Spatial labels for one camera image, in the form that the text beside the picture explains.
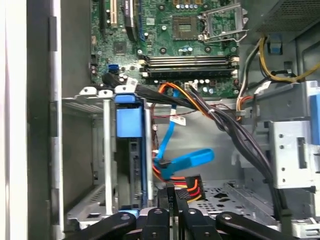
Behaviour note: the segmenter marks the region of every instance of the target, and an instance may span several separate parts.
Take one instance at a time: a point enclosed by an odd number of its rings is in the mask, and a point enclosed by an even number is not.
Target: cable tie
[[[208,114],[210,114],[210,113],[215,113],[216,112],[216,110],[214,110],[213,108],[211,108],[211,109],[209,109],[209,111],[208,111]]]
[[[158,130],[158,125],[157,124],[153,124],[152,125],[152,130],[153,131],[157,131]]]

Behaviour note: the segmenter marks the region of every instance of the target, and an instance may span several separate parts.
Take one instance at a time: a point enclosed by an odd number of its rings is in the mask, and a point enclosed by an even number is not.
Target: white wire
[[[248,66],[249,66],[249,62],[250,62],[250,60],[251,60],[251,58],[254,58],[254,55],[255,55],[255,51],[259,48],[259,46],[260,46],[260,41],[261,41],[261,39],[257,42],[257,44],[254,46],[254,49],[252,50],[252,52],[249,54],[249,56],[247,57],[247,59],[245,60],[245,64],[244,64],[244,69],[243,69],[243,79],[242,79],[242,81],[241,81],[241,88],[240,88],[240,91],[239,91],[239,95],[238,95],[238,97],[236,98],[236,108],[237,108],[237,106],[238,106],[238,104],[239,104],[239,101],[241,100],[241,96],[243,95],[243,92],[245,91],[245,86],[247,85],[247,81],[248,81],[248,79],[247,79],[247,74],[246,74],[246,72],[247,72],[247,69],[248,69]]]

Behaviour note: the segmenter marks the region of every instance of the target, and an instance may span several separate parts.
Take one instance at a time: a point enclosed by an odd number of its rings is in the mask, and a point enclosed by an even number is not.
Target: white label
[[[264,82],[260,87],[257,88],[257,90],[255,90],[254,94],[259,94],[263,90],[269,88],[270,84],[271,84],[271,81]]]
[[[132,92],[134,93],[136,91],[137,85],[138,85],[138,80],[135,78],[128,78],[126,81],[126,85],[132,89]]]
[[[170,121],[182,126],[186,125],[186,118],[183,116],[171,116]]]
[[[170,115],[176,115],[176,114],[177,114],[177,110],[171,108]]]
[[[156,23],[156,20],[154,18],[147,18],[146,19],[146,24],[147,25],[153,26],[153,25],[155,25],[155,23]]]

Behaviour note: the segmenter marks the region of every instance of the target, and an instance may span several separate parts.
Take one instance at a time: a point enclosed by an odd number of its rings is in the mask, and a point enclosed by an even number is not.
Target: metal bracket
[[[312,217],[292,221],[292,234],[299,239],[317,239],[320,237],[320,223]]]
[[[236,29],[231,31],[222,31],[219,34],[215,33],[216,29],[213,29],[212,24],[214,14],[225,13],[228,11],[234,11]],[[204,31],[201,35],[198,36],[198,40],[203,41],[205,43],[215,43],[223,41],[235,41],[238,43],[242,41],[247,36],[248,31],[244,29],[245,24],[248,21],[248,18],[244,17],[246,12],[246,10],[242,9],[241,4],[239,2],[202,12],[202,16],[200,16],[200,19],[204,22]],[[238,35],[241,33],[244,33],[242,37],[233,37],[234,35]]]

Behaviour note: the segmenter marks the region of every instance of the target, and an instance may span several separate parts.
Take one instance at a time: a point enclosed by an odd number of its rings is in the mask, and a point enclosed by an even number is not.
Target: cable label
[[[128,80],[126,81],[126,86],[130,88],[130,90],[132,90],[132,92],[134,93],[136,91],[138,85],[138,80],[135,78],[128,78]]]
[[[182,126],[186,125],[186,118],[183,116],[171,116],[170,121]]]
[[[269,88],[270,84],[271,84],[271,81],[264,82],[260,87],[257,88],[257,90],[255,90],[254,94],[261,93],[263,90]]]

